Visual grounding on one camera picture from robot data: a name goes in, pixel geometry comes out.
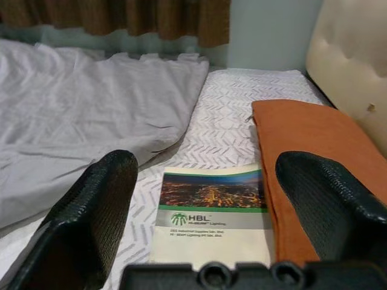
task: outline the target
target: brown curtain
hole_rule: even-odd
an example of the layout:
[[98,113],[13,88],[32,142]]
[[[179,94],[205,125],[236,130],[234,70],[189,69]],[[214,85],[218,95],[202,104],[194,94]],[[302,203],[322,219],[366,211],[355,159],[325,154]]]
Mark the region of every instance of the brown curtain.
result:
[[125,28],[168,40],[192,35],[202,47],[229,42],[229,14],[230,0],[0,0],[1,19],[11,27],[51,24],[98,35]]

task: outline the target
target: booklet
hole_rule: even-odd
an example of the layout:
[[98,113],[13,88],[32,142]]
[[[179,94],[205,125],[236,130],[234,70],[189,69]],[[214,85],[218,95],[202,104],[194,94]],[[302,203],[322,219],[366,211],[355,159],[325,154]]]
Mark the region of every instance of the booklet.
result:
[[257,164],[229,169],[165,168],[150,262],[261,262],[274,238]]

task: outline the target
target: white wall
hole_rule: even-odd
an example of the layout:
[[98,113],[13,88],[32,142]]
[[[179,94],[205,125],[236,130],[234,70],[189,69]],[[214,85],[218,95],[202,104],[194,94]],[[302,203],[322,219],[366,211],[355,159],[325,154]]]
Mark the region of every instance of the white wall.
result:
[[304,71],[305,55],[321,3],[322,0],[232,0],[230,43],[211,49],[198,48],[194,37],[165,41],[156,34],[131,37],[125,30],[91,36],[77,28],[10,30],[0,26],[0,36],[56,47],[77,46],[112,52],[199,51],[218,66]]

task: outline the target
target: headboard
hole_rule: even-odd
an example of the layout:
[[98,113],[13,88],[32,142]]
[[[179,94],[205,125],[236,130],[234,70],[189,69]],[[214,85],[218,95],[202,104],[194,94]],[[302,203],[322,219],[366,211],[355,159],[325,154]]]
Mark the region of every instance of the headboard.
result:
[[324,0],[307,71],[387,157],[387,1]]

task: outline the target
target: pillow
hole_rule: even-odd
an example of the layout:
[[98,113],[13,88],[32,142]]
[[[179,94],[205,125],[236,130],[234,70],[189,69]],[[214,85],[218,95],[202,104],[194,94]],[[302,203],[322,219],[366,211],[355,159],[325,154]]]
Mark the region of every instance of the pillow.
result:
[[275,231],[276,260],[319,260],[275,174],[285,151],[306,151],[343,164],[387,204],[387,160],[356,123],[336,109],[293,100],[254,101],[265,198]]

